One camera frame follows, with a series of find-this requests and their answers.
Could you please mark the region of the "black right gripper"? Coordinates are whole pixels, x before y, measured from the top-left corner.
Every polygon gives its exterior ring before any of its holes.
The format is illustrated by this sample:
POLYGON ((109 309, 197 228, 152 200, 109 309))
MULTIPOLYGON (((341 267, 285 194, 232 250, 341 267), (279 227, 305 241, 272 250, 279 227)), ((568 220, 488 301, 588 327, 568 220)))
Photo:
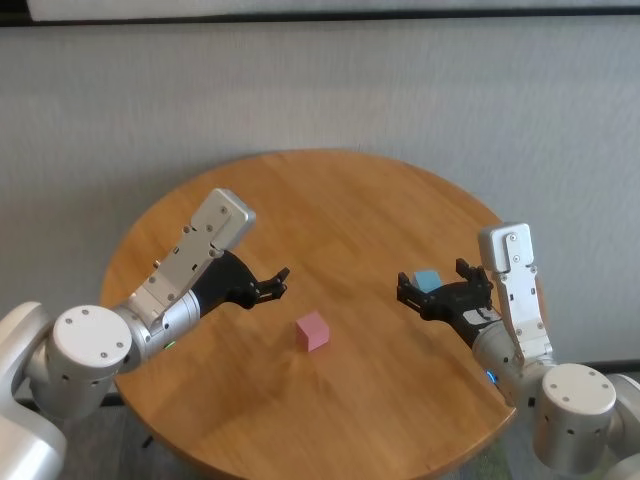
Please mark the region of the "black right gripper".
POLYGON ((493 308, 493 284, 485 269, 472 266, 463 258, 456 259, 455 269, 467 283, 447 284, 429 293, 415 287, 409 277, 400 272, 396 299, 426 321, 448 324, 467 346, 472 346, 480 332, 496 323, 500 315, 493 308))

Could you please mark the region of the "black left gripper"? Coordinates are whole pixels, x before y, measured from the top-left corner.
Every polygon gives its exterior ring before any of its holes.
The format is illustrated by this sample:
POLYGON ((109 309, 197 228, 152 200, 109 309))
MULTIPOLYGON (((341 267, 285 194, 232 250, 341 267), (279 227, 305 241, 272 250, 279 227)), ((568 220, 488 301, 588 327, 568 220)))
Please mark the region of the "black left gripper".
POLYGON ((234 253, 226 251, 214 259, 192 286, 201 316, 223 303, 244 309, 280 299, 287 291, 290 269, 285 267, 267 280, 257 281, 250 269, 234 253))

